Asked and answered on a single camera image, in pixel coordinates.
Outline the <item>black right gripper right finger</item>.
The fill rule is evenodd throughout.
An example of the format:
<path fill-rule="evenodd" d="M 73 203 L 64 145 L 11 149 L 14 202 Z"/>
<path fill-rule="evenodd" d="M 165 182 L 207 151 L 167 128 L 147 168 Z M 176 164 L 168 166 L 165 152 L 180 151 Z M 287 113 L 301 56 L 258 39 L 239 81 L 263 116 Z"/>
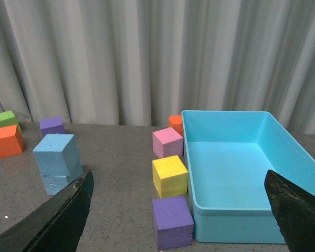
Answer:
<path fill-rule="evenodd" d="M 315 251 L 315 196 L 273 170 L 264 186 L 289 251 Z"/>

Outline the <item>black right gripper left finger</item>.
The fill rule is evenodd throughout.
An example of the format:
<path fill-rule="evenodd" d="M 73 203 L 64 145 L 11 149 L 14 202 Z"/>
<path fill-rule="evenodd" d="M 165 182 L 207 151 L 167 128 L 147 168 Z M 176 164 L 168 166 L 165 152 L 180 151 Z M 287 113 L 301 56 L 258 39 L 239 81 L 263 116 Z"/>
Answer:
<path fill-rule="evenodd" d="M 83 173 L 0 234 L 0 251 L 76 251 L 90 212 L 93 174 Z"/>

